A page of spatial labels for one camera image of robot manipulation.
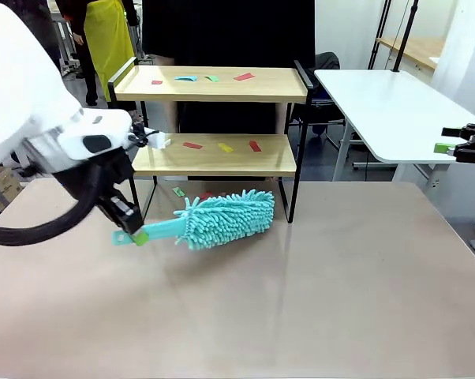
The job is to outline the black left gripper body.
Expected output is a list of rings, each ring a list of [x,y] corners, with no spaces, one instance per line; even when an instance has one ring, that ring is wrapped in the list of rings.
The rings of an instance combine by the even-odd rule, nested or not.
[[[55,179],[78,201],[78,206],[86,209],[104,205],[114,197],[128,203],[115,186],[132,177],[132,163],[123,148],[94,156],[55,174]]]

